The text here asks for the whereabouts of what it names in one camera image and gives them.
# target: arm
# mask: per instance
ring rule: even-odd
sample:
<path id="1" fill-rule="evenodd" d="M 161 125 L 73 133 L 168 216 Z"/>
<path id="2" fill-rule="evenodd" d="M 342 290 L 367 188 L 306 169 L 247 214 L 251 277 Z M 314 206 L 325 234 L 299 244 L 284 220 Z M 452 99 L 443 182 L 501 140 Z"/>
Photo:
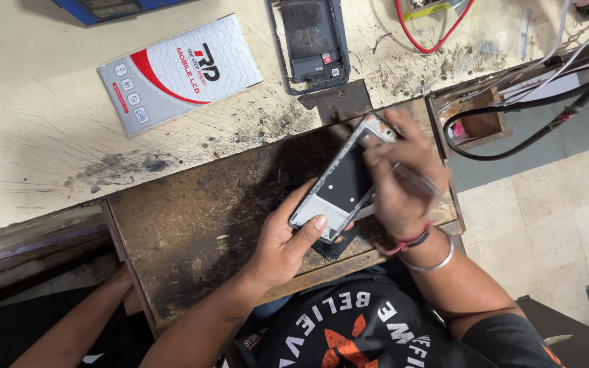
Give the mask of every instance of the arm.
<path id="1" fill-rule="evenodd" d="M 11 368 L 78 366 L 132 286 L 131 275 L 123 266 L 26 350 Z"/>
<path id="2" fill-rule="evenodd" d="M 308 181 L 271 213 L 250 261 L 221 287 L 188 310 L 149 350 L 141 367 L 210 367 L 251 313 L 258 299 L 292 279 L 306 250 L 326 226 L 313 217 L 299 231 L 288 218 L 315 180 Z"/>
<path id="3" fill-rule="evenodd" d="M 387 110 L 386 119 L 406 140 L 369 149 L 364 159 L 377 188 L 377 218 L 394 239 L 407 239 L 420 233 L 438 198 L 411 187 L 392 171 L 393 164 L 402 163 L 420 172 L 440 190 L 448 189 L 451 173 L 438 162 L 433 145 L 407 112 Z M 403 257 L 418 267 L 434 266 L 446 259 L 449 249 L 446 236 L 432 228 L 429 238 L 405 251 Z M 460 251 L 439 269 L 410 273 L 422 295 L 446 321 L 454 339 L 461 339 L 476 322 L 497 313 L 524 316 L 506 291 Z"/>

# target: icon on box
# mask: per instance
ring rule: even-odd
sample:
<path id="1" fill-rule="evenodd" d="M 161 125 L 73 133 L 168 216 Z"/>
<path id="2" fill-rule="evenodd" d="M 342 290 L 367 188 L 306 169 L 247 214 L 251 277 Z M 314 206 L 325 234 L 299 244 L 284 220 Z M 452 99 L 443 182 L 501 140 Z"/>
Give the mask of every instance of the icon on box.
<path id="1" fill-rule="evenodd" d="M 122 89 L 125 91 L 128 91 L 131 88 L 133 88 L 133 80 L 131 80 L 130 78 L 123 80 L 121 82 L 121 84 L 122 84 Z"/>
<path id="2" fill-rule="evenodd" d="M 149 115 L 145 112 L 145 107 L 140 106 L 137 109 L 133 110 L 135 113 L 135 118 L 140 124 L 144 124 L 145 122 L 149 121 Z"/>
<path id="3" fill-rule="evenodd" d="M 127 70 L 125 64 L 119 64 L 118 66 L 115 67 L 115 74 L 117 74 L 118 77 L 126 75 L 128 72 L 129 71 Z"/>
<path id="4" fill-rule="evenodd" d="M 137 93 L 132 93 L 128 96 L 126 96 L 126 99 L 129 100 L 129 104 L 131 104 L 131 106 L 137 105 L 140 103 L 140 96 L 137 95 Z"/>

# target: orange graphic on shirt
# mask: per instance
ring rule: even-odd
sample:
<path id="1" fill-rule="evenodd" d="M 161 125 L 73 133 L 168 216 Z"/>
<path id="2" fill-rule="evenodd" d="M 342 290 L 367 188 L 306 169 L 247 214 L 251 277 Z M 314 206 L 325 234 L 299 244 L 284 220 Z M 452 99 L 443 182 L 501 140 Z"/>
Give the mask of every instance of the orange graphic on shirt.
<path id="1" fill-rule="evenodd" d="M 546 348 L 544 345 L 540 344 L 544 351 L 549 354 L 549 357 L 551 357 L 551 359 L 556 363 L 559 364 L 561 367 L 565 368 L 565 366 L 560 362 L 560 359 L 558 359 L 557 356 L 554 355 L 554 353 L 551 352 L 551 350 L 549 350 L 548 348 Z"/>
<path id="2" fill-rule="evenodd" d="M 351 335 L 358 337 L 358 335 L 363 332 L 365 326 L 365 318 L 363 317 L 363 314 L 361 314 L 356 318 L 356 321 L 353 322 L 353 331 L 351 332 Z M 324 329 L 324 335 L 327 338 L 329 349 L 322 359 L 322 368 L 337 367 L 340 357 L 349 360 L 358 368 L 378 368 L 378 360 L 375 359 L 370 361 L 370 359 L 367 358 L 358 347 L 356 347 L 352 340 L 329 329 Z"/>

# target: red swoosh graphic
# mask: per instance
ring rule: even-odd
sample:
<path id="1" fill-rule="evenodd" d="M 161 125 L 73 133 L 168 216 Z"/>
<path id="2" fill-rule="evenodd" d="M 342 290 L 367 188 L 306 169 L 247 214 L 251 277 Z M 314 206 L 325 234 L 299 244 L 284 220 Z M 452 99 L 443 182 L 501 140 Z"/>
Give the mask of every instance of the red swoosh graphic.
<path id="1" fill-rule="evenodd" d="M 183 96 L 179 96 L 176 93 L 169 90 L 167 87 L 165 87 L 160 82 L 156 74 L 154 74 L 154 70 L 151 69 L 151 64 L 149 64 L 149 57 L 147 56 L 147 49 L 138 51 L 135 54 L 131 54 L 131 60 L 133 60 L 135 66 L 142 73 L 142 75 L 145 76 L 145 78 L 152 82 L 154 86 L 158 87 L 159 90 L 167 93 L 168 95 L 180 99 L 181 101 L 190 102 L 191 104 L 205 105 L 210 103 L 210 101 L 197 101 L 195 99 L 189 99 Z"/>

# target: blue device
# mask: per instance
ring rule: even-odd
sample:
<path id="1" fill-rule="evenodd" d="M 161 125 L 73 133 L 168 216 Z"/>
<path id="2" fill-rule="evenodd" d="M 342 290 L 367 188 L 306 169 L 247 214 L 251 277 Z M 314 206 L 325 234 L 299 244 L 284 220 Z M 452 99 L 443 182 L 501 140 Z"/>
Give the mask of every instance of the blue device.
<path id="1" fill-rule="evenodd" d="M 53 0 L 85 25 L 122 18 L 189 0 Z"/>

